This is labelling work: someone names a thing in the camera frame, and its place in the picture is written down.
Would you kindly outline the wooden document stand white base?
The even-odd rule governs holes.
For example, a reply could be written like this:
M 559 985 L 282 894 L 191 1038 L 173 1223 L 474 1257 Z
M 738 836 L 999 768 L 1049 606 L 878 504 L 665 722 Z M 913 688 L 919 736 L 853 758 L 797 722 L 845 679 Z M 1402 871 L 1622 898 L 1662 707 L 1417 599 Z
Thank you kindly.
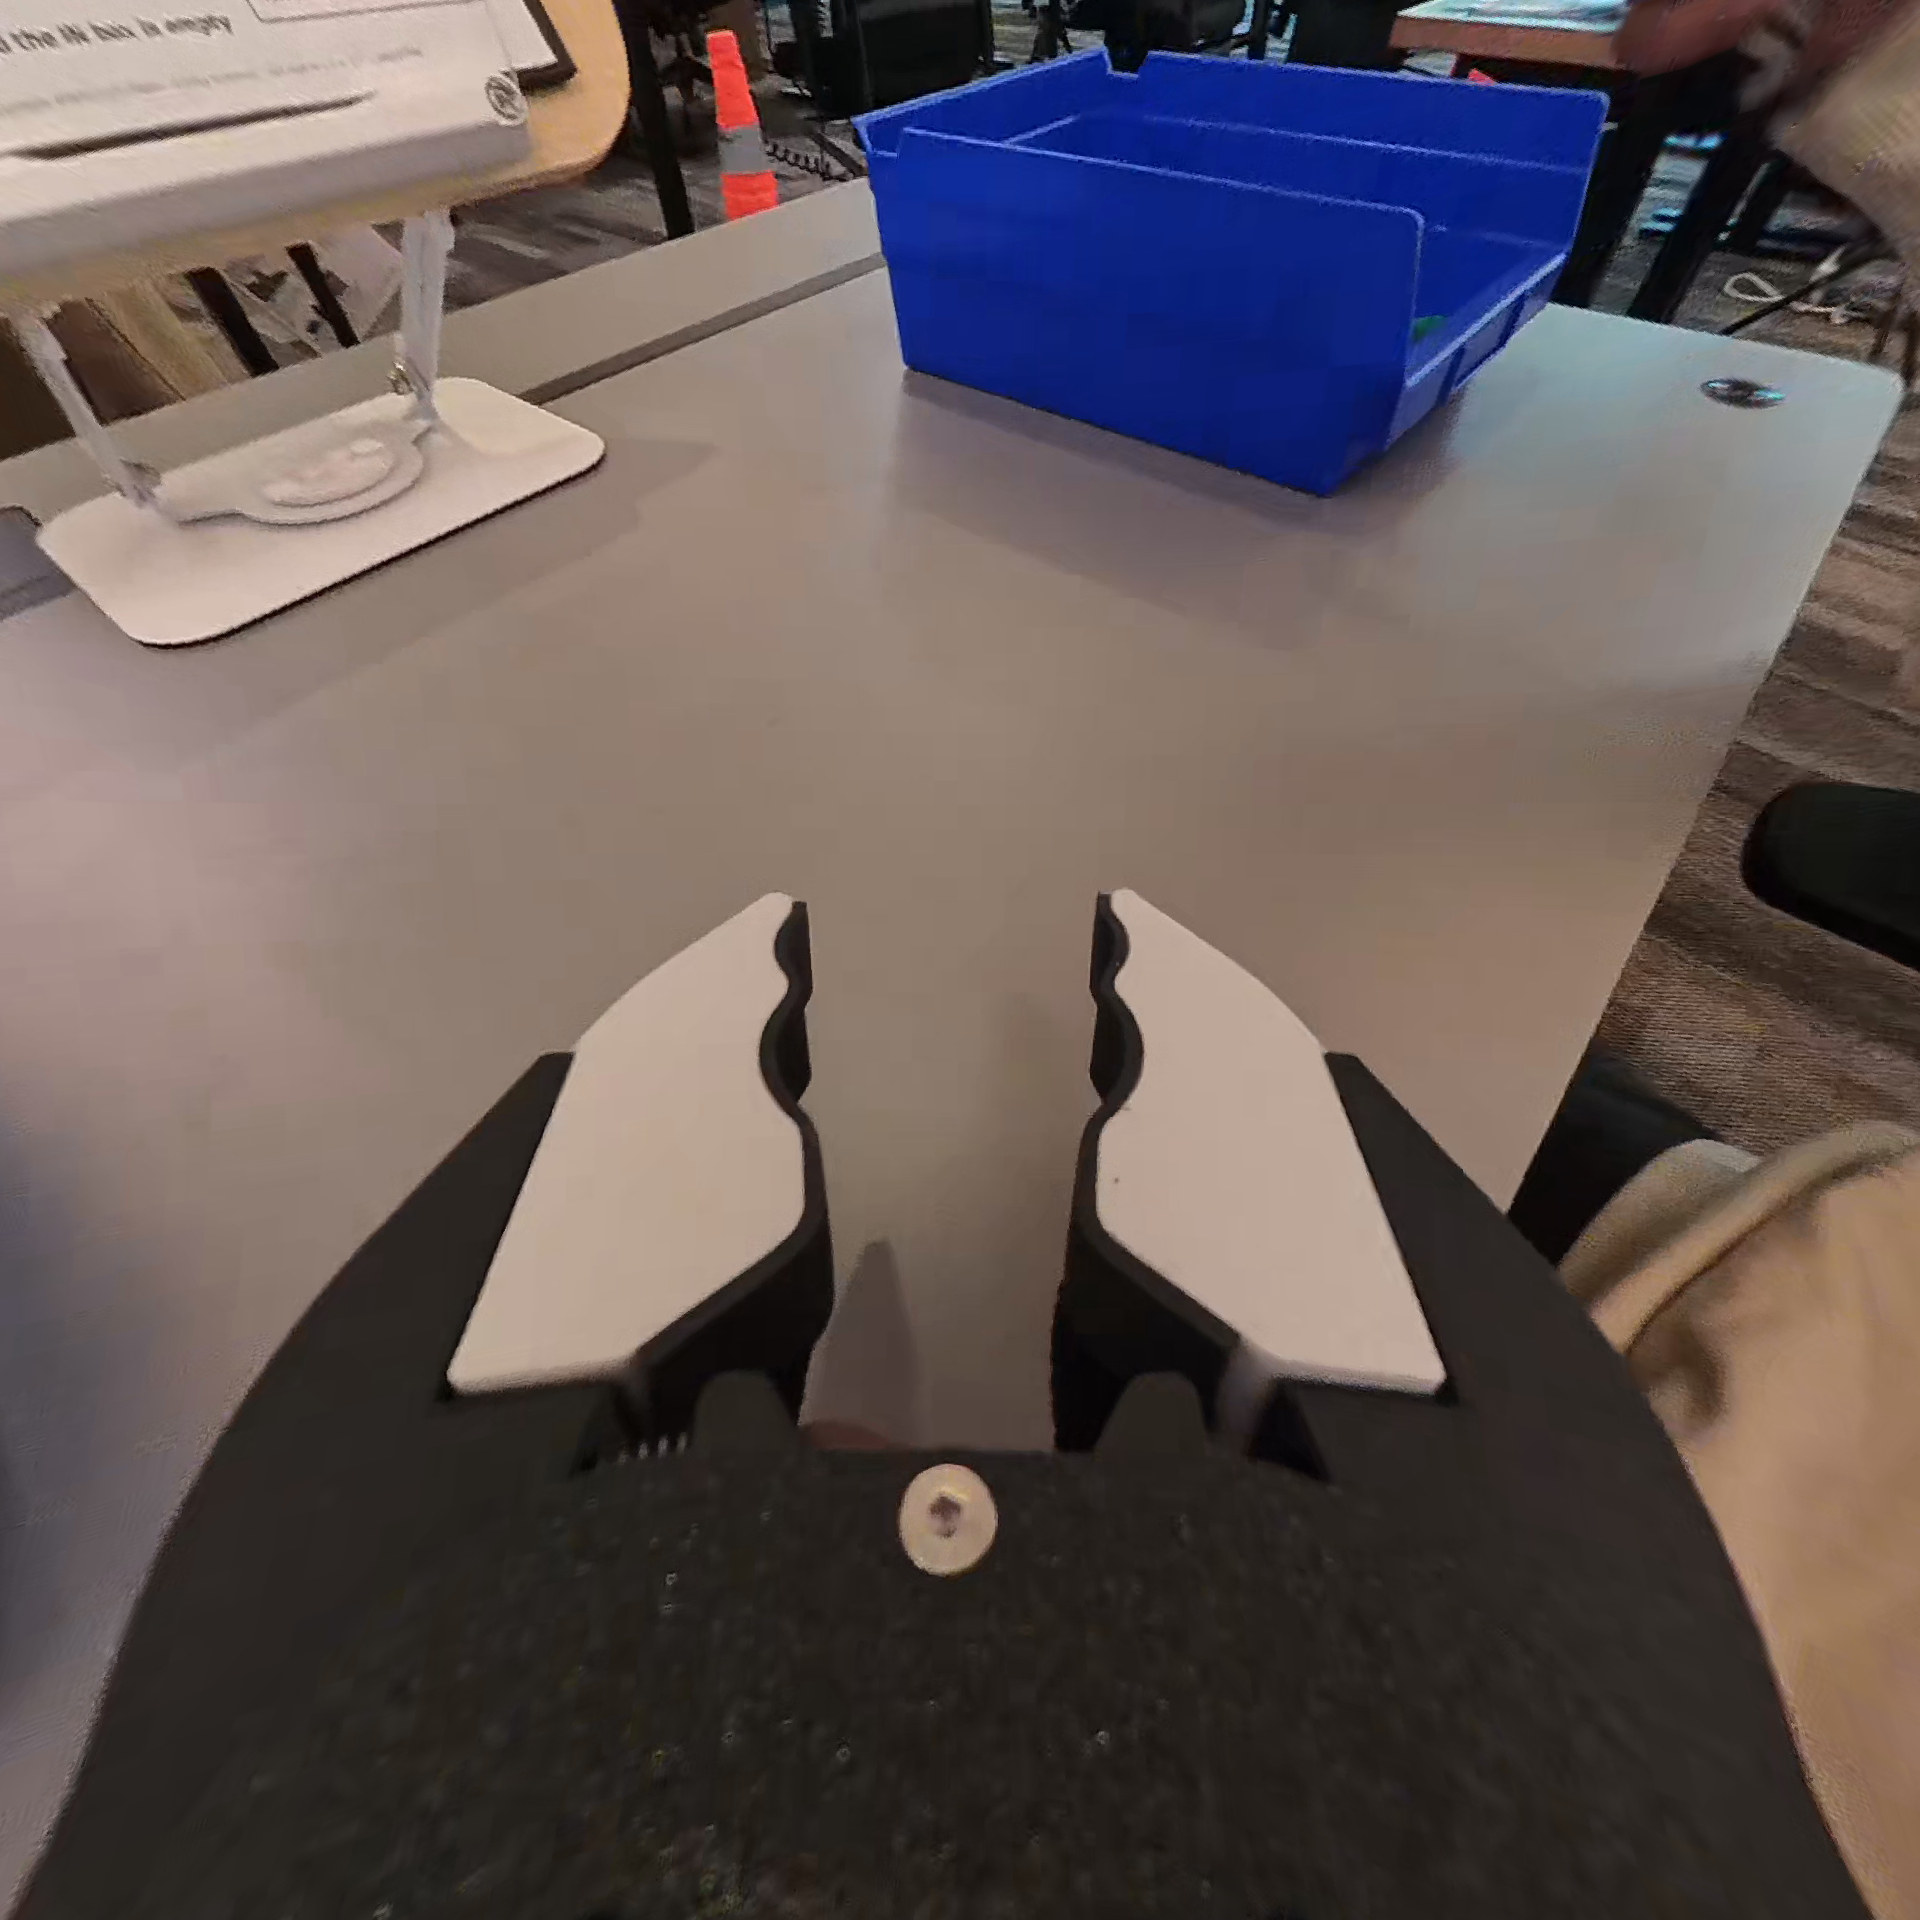
M 585 476 L 603 442 L 482 380 L 441 371 L 453 214 L 571 183 L 632 105 L 613 6 L 549 6 L 577 71 L 389 64 L 331 98 L 210 91 L 130 116 L 5 130 L 5 321 L 106 490 L 30 510 L 40 553 L 152 650 L 223 641 Z M 350 227 L 401 225 L 401 303 L 382 392 L 162 468 L 98 418 L 51 318 L 162 274 L 219 271 Z

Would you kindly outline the wooden edged table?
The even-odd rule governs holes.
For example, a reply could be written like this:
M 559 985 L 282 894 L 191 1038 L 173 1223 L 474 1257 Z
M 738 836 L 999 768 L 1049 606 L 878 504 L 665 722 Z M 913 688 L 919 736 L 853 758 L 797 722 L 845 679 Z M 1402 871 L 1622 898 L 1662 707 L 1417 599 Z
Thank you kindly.
M 1625 3 L 1424 3 L 1397 15 L 1389 47 L 1406 55 L 1613 71 Z

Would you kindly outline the black office chair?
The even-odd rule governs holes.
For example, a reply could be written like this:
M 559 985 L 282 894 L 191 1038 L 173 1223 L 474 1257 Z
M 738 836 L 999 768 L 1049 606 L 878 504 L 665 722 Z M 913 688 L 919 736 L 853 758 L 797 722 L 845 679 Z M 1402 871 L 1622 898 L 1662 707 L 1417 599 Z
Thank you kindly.
M 835 119 L 907 105 L 991 71 L 987 3 L 792 3 L 774 70 Z

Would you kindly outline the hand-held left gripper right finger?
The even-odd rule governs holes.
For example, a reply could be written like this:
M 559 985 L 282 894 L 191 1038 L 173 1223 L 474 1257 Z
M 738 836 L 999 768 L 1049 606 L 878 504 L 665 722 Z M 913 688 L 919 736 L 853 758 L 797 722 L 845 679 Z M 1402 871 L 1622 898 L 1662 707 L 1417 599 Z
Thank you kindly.
M 1055 1448 L 1175 1377 L 1215 1440 L 1312 1454 L 1301 1388 L 1449 1375 L 1319 1038 L 1134 890 L 1095 902 L 1088 1081 L 1049 1328 Z

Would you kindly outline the person's cream sweater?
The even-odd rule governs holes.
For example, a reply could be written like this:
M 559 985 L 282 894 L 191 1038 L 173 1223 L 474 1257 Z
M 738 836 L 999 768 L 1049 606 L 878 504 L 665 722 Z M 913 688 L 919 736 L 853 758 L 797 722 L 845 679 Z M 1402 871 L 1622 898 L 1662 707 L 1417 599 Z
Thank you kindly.
M 1672 1145 L 1559 1273 L 1712 1513 L 1869 1908 L 1917 1919 L 1917 1132 Z

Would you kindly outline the person's black trousers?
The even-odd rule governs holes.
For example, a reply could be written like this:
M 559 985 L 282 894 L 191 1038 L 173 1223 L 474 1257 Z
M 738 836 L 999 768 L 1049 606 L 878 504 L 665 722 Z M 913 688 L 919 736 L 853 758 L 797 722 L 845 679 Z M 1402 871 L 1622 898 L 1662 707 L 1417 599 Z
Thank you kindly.
M 1590 1044 L 1507 1212 L 1551 1265 L 1662 1155 L 1723 1145 L 1704 1121 L 1662 1095 L 1632 1063 Z

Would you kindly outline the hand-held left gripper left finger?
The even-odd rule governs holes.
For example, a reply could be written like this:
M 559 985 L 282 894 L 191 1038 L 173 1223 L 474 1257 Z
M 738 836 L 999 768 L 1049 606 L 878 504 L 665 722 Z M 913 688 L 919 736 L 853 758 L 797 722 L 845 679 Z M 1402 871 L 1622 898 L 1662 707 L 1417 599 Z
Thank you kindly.
M 835 1306 L 809 998 L 809 913 L 769 894 L 585 1030 L 451 1356 L 456 1398 L 603 1386 L 661 1444 L 711 1382 L 752 1375 L 801 1417 Z

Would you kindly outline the printed paper poster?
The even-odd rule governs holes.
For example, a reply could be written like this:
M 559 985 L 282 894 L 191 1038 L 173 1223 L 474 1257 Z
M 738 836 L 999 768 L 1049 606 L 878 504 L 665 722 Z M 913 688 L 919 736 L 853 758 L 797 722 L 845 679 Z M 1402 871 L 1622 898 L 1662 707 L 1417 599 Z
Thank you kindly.
M 399 231 L 329 231 L 311 244 L 233 260 L 224 280 L 279 362 L 359 345 L 399 313 Z

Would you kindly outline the orange traffic cone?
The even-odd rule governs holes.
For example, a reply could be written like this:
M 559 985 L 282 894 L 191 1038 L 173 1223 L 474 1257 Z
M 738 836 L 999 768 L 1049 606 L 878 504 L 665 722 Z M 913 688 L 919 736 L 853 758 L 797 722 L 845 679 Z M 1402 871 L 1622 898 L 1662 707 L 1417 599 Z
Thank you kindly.
M 715 116 L 715 151 L 728 219 L 731 225 L 781 207 L 778 176 L 767 151 L 752 82 L 731 30 L 710 30 L 707 55 Z

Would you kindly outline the printed instruction sheet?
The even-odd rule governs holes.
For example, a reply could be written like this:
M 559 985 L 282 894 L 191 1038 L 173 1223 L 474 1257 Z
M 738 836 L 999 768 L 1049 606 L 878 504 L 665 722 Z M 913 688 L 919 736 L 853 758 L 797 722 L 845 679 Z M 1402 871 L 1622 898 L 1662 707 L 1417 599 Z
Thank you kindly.
M 248 103 L 331 98 L 379 66 L 575 78 L 549 6 L 16 3 L 3 8 L 5 130 L 130 116 L 210 91 Z

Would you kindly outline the person's right forearm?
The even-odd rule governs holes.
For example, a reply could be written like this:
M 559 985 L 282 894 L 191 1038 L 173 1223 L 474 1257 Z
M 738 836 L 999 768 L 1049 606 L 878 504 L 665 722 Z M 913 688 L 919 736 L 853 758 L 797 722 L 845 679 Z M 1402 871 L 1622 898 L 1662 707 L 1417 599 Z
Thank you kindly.
M 1918 6 L 1802 6 L 1794 34 L 1769 115 L 1776 146 L 1917 255 Z

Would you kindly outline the blue plastic bin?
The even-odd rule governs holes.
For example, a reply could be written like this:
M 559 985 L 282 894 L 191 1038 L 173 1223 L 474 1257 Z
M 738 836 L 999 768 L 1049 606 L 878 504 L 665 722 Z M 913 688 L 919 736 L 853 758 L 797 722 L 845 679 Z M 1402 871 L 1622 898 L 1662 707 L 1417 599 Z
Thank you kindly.
M 903 364 L 1312 497 L 1551 303 L 1599 91 L 1088 51 L 856 121 Z M 1419 315 L 1443 331 L 1409 345 Z

